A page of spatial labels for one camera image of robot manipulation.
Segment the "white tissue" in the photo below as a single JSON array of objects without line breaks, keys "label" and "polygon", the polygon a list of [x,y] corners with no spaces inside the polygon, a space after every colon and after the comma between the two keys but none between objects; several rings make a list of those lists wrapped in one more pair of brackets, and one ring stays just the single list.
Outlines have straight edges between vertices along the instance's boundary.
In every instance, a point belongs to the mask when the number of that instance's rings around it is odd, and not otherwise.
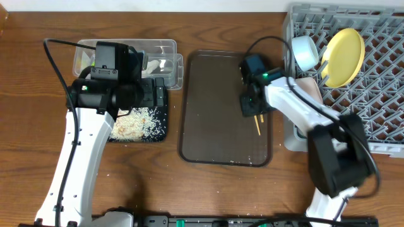
[{"label": "white tissue", "polygon": [[152,60],[147,63],[146,69],[142,70],[142,75],[148,75],[154,72],[160,65],[160,62],[158,60]]}]

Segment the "white pink bowl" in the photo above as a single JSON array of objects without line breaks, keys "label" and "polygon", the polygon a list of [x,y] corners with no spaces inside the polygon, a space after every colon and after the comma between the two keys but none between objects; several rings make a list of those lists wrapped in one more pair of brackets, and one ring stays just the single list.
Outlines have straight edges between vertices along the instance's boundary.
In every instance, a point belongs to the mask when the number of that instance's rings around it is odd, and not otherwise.
[{"label": "white pink bowl", "polygon": [[313,78],[299,78],[296,79],[295,82],[314,100],[320,104],[323,104],[323,99],[318,84]]}]

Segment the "light blue bowl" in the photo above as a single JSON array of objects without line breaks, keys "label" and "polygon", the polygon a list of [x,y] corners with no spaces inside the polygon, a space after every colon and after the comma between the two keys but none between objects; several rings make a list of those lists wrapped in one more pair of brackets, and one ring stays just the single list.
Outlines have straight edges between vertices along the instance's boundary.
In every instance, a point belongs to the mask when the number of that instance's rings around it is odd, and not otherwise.
[{"label": "light blue bowl", "polygon": [[297,65],[304,72],[312,69],[319,62],[316,45],[310,36],[293,38],[292,51]]}]

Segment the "yellow plate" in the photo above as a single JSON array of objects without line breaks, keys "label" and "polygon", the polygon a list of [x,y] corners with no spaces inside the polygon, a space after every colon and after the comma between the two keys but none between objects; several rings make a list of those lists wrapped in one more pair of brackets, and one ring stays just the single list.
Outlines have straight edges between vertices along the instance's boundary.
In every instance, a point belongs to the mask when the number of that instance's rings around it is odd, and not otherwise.
[{"label": "yellow plate", "polygon": [[364,39],[353,28],[339,31],[326,46],[321,63],[327,62],[321,77],[328,76],[325,85],[330,88],[345,86],[358,75],[364,62]]}]

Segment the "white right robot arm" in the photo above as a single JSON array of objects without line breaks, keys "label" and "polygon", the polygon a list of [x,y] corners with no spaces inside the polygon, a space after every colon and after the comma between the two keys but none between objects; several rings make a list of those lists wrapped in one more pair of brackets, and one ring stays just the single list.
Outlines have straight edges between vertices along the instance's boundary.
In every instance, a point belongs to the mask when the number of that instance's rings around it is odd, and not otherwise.
[{"label": "white right robot arm", "polygon": [[342,226],[341,215],[365,179],[377,174],[364,127],[355,114],[340,115],[320,105],[282,69],[241,69],[247,91],[245,117],[278,110],[307,139],[308,168],[315,186],[304,221],[311,226]]}]

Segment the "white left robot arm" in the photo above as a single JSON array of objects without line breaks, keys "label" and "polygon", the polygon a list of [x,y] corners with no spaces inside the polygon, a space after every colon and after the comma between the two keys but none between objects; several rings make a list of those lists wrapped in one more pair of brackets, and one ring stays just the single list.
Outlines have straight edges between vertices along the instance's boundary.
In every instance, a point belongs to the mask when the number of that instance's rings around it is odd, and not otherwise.
[{"label": "white left robot arm", "polygon": [[78,78],[68,88],[73,102],[66,114],[66,132],[54,178],[35,226],[133,226],[135,215],[125,208],[92,216],[92,199],[100,160],[120,107],[142,106],[149,97],[167,105],[163,78],[140,83]]}]

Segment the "clear plastic waste bin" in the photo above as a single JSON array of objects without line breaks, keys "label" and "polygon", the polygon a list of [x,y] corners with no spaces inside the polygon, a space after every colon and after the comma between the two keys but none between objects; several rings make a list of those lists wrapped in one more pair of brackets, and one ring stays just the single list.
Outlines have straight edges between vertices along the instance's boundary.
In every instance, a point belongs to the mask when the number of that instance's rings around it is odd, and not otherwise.
[{"label": "clear plastic waste bin", "polygon": [[[142,75],[142,78],[163,78],[168,90],[181,90],[184,77],[184,59],[177,53],[177,43],[172,39],[83,39],[78,43],[95,47],[98,41],[116,42],[134,47],[138,52],[145,52],[148,62],[158,60],[159,67],[151,74]],[[94,50],[76,48],[73,60],[73,75],[78,77],[81,67],[81,55],[95,54]]]}]

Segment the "grey dishwasher rack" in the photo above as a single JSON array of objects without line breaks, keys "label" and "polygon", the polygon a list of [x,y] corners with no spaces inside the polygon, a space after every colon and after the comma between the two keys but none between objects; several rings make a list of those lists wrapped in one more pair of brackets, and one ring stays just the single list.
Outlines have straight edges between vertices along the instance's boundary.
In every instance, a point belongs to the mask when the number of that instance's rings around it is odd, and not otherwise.
[{"label": "grey dishwasher rack", "polygon": [[372,153],[403,157],[403,8],[295,3],[283,22],[287,41],[310,36],[320,56],[331,38],[345,28],[364,39],[364,62],[358,75],[340,88],[321,76],[326,62],[304,72],[294,64],[293,77],[318,84],[323,103],[341,114],[362,118]]}]

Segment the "dark brown serving tray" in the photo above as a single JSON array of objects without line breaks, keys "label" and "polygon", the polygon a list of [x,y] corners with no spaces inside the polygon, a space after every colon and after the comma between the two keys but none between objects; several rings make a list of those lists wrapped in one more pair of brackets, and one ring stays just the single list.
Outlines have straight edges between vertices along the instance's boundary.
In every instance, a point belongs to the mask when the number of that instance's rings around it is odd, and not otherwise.
[{"label": "dark brown serving tray", "polygon": [[179,156],[191,163],[261,167],[272,160],[271,116],[243,117],[242,54],[197,50],[187,61]]}]

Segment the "black rail at table edge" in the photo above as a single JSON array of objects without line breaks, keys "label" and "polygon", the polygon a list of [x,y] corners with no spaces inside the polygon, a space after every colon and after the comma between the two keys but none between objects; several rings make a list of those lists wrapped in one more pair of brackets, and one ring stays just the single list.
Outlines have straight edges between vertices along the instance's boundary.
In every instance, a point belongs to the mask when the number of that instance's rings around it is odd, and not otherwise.
[{"label": "black rail at table edge", "polygon": [[306,216],[281,216],[266,218],[226,218],[226,217],[170,217],[146,216],[141,224],[143,227],[303,227],[303,226],[354,226],[379,227],[376,218],[342,218],[331,224],[307,220]]}]

